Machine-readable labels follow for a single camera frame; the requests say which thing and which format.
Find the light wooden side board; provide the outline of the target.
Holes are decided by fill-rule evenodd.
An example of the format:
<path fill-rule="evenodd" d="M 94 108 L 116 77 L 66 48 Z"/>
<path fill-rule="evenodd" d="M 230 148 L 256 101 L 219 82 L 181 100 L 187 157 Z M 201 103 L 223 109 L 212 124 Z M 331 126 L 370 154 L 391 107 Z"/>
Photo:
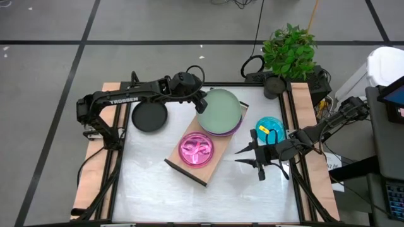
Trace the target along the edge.
<path fill-rule="evenodd" d="M 109 126 L 121 128 L 124 125 L 125 113 L 125 105 L 116 105 L 104 108 L 100 116 Z M 88 142 L 85 154 L 88 162 L 82 169 L 74 208 L 85 209 L 90 206 L 116 165 L 118 152 L 101 150 L 103 145 L 101 139 Z"/>
<path fill-rule="evenodd" d="M 291 83 L 293 104 L 300 128 L 316 125 L 314 107 L 307 83 Z M 305 155 L 311 190 L 329 214 L 340 220 L 335 196 L 328 173 L 326 158 L 311 151 Z"/>

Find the green leafy potted plant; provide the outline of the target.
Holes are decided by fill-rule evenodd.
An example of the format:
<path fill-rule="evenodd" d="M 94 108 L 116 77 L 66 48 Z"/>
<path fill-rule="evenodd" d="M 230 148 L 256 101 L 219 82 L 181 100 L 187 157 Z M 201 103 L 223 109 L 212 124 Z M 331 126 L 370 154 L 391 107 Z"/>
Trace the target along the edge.
<path fill-rule="evenodd" d="M 314 73 L 314 35 L 290 23 L 263 42 L 264 68 L 285 79 L 307 80 Z"/>

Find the black plant pot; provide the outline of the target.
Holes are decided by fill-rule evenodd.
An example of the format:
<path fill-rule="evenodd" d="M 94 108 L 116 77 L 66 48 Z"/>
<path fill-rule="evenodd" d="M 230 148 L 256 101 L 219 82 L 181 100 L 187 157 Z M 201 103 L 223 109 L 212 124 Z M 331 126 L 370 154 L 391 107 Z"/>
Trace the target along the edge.
<path fill-rule="evenodd" d="M 267 99 L 276 99 L 287 89 L 287 82 L 278 76 L 267 77 L 264 81 L 264 96 Z"/>

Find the yellow plant support stake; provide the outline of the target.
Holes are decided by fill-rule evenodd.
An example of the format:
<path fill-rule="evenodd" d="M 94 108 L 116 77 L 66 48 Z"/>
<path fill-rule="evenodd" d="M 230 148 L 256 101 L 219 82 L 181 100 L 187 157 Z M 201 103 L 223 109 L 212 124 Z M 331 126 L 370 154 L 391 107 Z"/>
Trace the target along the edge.
<path fill-rule="evenodd" d="M 319 0 L 316 0 L 316 1 L 315 1 L 315 5 L 314 5 L 314 7 L 313 7 L 313 9 L 312 9 L 312 13 L 311 13 L 311 17 L 310 17 L 308 26 L 307 26 L 307 33 L 310 32 L 310 29 L 311 29 L 311 27 L 312 27 L 312 23 L 313 23 L 313 21 L 314 21 L 315 15 L 316 15 L 316 10 L 317 10 L 317 8 L 318 8 L 318 5 L 319 5 Z"/>

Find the dark slate large plate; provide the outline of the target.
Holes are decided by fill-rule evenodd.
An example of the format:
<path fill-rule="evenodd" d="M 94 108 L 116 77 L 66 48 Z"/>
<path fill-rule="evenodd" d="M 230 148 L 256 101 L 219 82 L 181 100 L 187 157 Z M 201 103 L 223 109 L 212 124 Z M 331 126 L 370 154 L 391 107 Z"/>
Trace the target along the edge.
<path fill-rule="evenodd" d="M 167 107 L 163 103 L 141 102 L 132 111 L 131 120 L 135 128 L 142 132 L 155 132 L 162 128 L 168 118 Z"/>

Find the purple large plate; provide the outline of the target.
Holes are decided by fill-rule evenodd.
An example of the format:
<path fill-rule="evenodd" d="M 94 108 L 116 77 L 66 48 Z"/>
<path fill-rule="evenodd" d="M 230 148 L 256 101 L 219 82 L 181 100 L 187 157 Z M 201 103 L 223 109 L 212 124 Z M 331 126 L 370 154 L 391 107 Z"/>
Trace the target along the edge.
<path fill-rule="evenodd" d="M 234 134 L 234 133 L 239 129 L 239 127 L 240 127 L 241 124 L 242 124 L 242 120 L 243 120 L 243 116 L 241 116 L 241 118 L 240 118 L 239 122 L 237 123 L 237 125 L 236 125 L 232 130 L 230 130 L 230 131 L 228 131 L 228 132 L 224 132 L 224 133 L 218 134 L 218 133 L 213 133 L 213 132 L 207 131 L 207 133 L 209 133 L 210 135 L 219 136 L 219 137 L 224 137 L 224 136 L 232 135 L 232 134 Z"/>

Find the black tablet screen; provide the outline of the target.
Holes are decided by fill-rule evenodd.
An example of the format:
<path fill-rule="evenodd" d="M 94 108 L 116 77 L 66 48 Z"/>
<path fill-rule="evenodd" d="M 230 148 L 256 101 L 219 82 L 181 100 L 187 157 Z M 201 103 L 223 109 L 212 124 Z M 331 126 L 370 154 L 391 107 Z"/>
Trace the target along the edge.
<path fill-rule="evenodd" d="M 378 86 L 377 101 L 385 104 L 388 120 L 404 124 L 404 76 L 389 86 Z"/>

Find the pink translucent small plate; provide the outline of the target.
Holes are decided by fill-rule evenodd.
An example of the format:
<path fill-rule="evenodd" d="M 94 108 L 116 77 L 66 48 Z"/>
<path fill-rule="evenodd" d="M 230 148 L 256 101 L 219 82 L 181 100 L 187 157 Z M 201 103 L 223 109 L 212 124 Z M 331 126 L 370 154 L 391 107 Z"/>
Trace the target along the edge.
<path fill-rule="evenodd" d="M 213 141 L 201 132 L 186 134 L 177 148 L 180 159 L 192 168 L 206 166 L 214 155 Z"/>

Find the grey equipment cart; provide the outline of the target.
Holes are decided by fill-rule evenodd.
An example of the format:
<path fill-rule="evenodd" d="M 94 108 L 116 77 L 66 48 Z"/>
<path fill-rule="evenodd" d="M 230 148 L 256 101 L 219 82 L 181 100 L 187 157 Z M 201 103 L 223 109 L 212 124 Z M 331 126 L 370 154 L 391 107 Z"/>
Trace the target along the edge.
<path fill-rule="evenodd" d="M 370 106 L 375 152 L 379 163 L 379 173 L 367 175 L 367 183 L 374 223 L 377 227 L 404 227 L 404 221 L 390 219 L 384 211 L 388 209 L 385 193 L 387 181 L 404 183 L 404 125 L 388 120 L 386 105 L 377 101 L 379 89 L 365 89 Z"/>

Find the sage green large plate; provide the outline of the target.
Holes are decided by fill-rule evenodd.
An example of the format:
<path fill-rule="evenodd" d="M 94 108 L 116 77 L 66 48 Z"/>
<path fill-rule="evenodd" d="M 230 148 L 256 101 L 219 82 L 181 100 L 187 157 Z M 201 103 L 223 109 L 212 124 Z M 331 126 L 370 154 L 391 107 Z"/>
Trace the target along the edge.
<path fill-rule="evenodd" d="M 208 104 L 203 113 L 197 114 L 199 125 L 214 134 L 225 134 L 240 122 L 241 104 L 230 91 L 215 88 L 206 92 L 204 100 Z"/>

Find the white rounded container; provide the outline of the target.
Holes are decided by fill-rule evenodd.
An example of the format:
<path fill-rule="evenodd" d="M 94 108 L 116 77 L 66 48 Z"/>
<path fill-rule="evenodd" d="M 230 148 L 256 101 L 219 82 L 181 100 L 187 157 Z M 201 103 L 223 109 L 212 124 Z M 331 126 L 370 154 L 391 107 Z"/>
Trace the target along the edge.
<path fill-rule="evenodd" d="M 367 80 L 371 86 L 389 86 L 404 76 L 404 50 L 380 47 L 367 57 Z"/>

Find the black keyboard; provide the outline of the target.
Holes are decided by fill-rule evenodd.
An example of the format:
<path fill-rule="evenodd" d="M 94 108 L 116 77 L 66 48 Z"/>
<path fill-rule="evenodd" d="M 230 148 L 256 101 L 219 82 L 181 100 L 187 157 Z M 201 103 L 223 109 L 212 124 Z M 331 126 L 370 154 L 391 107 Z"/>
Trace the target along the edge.
<path fill-rule="evenodd" d="M 404 221 L 404 182 L 390 181 L 384 183 L 386 207 L 391 219 Z"/>

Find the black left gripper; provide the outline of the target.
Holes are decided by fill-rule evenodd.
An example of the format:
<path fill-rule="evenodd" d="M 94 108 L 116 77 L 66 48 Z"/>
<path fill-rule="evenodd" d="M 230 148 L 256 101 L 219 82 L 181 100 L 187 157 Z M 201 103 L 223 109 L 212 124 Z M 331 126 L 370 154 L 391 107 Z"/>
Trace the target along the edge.
<path fill-rule="evenodd" d="M 194 74 L 187 72 L 179 72 L 174 75 L 170 80 L 171 97 L 176 99 L 188 99 L 200 94 L 202 81 Z M 202 114 L 206 107 L 207 102 L 202 99 L 194 101 L 197 113 Z"/>

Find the teal translucent small plate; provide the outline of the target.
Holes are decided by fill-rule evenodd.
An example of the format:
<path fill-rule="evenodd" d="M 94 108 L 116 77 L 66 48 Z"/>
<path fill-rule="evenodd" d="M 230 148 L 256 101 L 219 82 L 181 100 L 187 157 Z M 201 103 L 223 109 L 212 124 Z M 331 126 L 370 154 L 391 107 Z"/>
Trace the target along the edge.
<path fill-rule="evenodd" d="M 260 131 L 258 127 L 262 125 L 267 128 L 270 133 L 265 134 L 264 132 Z M 258 120 L 256 124 L 256 132 L 258 135 L 258 139 L 263 144 L 275 144 L 276 142 L 280 143 L 285 139 L 285 129 L 282 122 L 274 117 L 263 117 L 262 119 Z"/>

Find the black metal table frame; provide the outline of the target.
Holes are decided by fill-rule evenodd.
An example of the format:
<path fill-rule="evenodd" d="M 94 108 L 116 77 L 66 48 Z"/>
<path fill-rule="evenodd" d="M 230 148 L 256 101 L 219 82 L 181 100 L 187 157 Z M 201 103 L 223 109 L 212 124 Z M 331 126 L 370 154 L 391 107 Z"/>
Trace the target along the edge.
<path fill-rule="evenodd" d="M 265 169 L 259 181 L 257 171 L 240 163 L 252 158 L 241 153 L 250 141 L 249 131 L 265 116 L 289 117 L 287 98 L 269 100 L 258 83 L 207 83 L 223 88 L 248 104 L 246 119 L 229 141 L 207 185 L 185 176 L 166 164 L 180 137 L 195 116 L 193 104 L 167 105 L 167 123 L 147 134 L 131 122 L 133 105 L 105 108 L 101 116 L 108 124 L 119 113 L 119 125 L 128 127 L 120 174 L 100 204 L 101 218 L 116 222 L 175 223 L 298 223 L 299 213 L 311 217 L 309 201 L 275 166 Z"/>

